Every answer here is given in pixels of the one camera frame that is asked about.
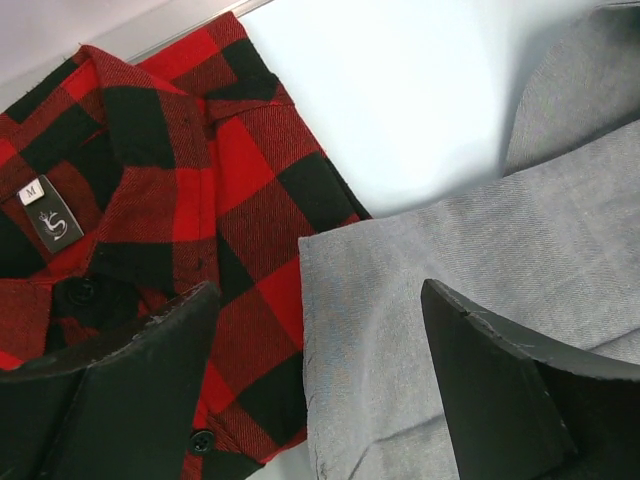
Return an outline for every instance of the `gray shirt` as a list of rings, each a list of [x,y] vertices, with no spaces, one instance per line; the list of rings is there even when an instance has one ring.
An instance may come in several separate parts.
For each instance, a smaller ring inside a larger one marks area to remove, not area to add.
[[[636,8],[597,10],[551,49],[523,94],[503,179],[300,240],[318,478],[458,478],[420,307],[426,278],[640,363],[639,20]]]

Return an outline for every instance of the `clothing label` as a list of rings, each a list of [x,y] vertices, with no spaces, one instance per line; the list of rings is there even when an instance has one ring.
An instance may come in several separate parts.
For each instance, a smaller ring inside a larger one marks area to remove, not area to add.
[[[39,198],[44,197],[44,190],[42,189],[40,180],[36,178],[33,182],[20,190],[18,195],[20,196],[20,201],[23,205],[29,205]]]
[[[40,240],[51,253],[59,252],[84,236],[76,217],[44,175],[20,190],[18,195]]]

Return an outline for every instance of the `red and black plaid shirt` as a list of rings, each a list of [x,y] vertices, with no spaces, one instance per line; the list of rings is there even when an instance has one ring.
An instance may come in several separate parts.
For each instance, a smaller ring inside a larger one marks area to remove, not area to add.
[[[16,197],[42,174],[85,233],[57,254]],[[215,444],[183,479],[242,479],[304,440],[297,239],[367,214],[231,14],[138,66],[81,48],[0,117],[0,202],[0,368],[214,280],[194,429]]]

